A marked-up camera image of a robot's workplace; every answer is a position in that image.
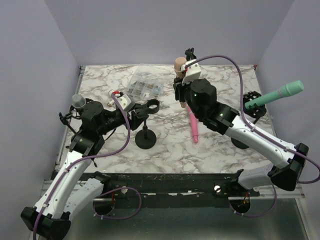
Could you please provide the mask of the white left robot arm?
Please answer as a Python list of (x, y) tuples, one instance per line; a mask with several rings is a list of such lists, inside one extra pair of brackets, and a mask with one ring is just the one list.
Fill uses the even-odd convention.
[(73, 192), (78, 180), (105, 143), (104, 135), (125, 125), (128, 132), (136, 130), (150, 114), (159, 111), (160, 102), (148, 100), (135, 103), (126, 94), (116, 98), (116, 110), (109, 111), (103, 105), (82, 95), (74, 95), (71, 110), (75, 110), (82, 124), (71, 139), (63, 166), (51, 185), (33, 207), (25, 207), (21, 218), (32, 231), (33, 239), (62, 240), (67, 235), (73, 218), (95, 197), (107, 197), (111, 185), (91, 178), (77, 192)]

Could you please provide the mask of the beige microphone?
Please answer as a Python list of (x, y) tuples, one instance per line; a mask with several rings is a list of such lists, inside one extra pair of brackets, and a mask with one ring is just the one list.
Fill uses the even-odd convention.
[(175, 62), (174, 62), (174, 71), (175, 71), (175, 74), (176, 74), (176, 78), (181, 78), (183, 79), (184, 77), (184, 74), (181, 72), (181, 66), (183, 64), (185, 64), (187, 62), (186, 58), (185, 57), (178, 57), (175, 59)]

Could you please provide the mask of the black desk mic stand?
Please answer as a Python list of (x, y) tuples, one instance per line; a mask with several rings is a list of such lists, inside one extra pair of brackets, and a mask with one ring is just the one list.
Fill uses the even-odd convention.
[(195, 49), (193, 47), (191, 47), (191, 48), (188, 48), (184, 52), (185, 58), (186, 58), (187, 61), (191, 61), (191, 60), (196, 60), (197, 59), (196, 55), (194, 54), (194, 51), (195, 51)]
[[(149, 115), (156, 114), (160, 109), (160, 102), (157, 99), (150, 99), (145, 104), (145, 106), (149, 107)], [(143, 122), (142, 130), (138, 131), (135, 136), (135, 143), (136, 145), (143, 150), (151, 149), (157, 141), (156, 134), (150, 130), (147, 126), (147, 120)]]

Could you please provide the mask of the pink microphone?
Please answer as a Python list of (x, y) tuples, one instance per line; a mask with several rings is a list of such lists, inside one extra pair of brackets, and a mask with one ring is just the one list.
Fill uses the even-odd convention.
[(193, 142), (197, 144), (199, 142), (198, 122), (189, 106), (187, 107), (187, 111), (189, 114), (189, 123), (190, 123), (192, 139), (193, 139)]

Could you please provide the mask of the silver condenser microphone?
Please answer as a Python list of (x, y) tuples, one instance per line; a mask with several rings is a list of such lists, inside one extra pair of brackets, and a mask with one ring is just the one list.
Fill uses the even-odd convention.
[(74, 94), (71, 97), (71, 106), (77, 111), (82, 111), (86, 104), (87, 101), (81, 94)]

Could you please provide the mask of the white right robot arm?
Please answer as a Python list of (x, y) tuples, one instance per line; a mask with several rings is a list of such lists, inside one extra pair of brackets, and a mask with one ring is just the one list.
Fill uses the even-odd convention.
[(239, 111), (217, 101), (216, 87), (205, 78), (183, 83), (177, 77), (173, 80), (173, 89), (175, 99), (187, 103), (198, 121), (208, 129), (239, 141), (271, 162), (266, 166), (237, 171), (236, 178), (230, 183), (234, 195), (241, 196), (247, 190), (268, 185), (285, 191), (295, 190), (309, 150), (305, 144), (285, 142), (244, 121)]

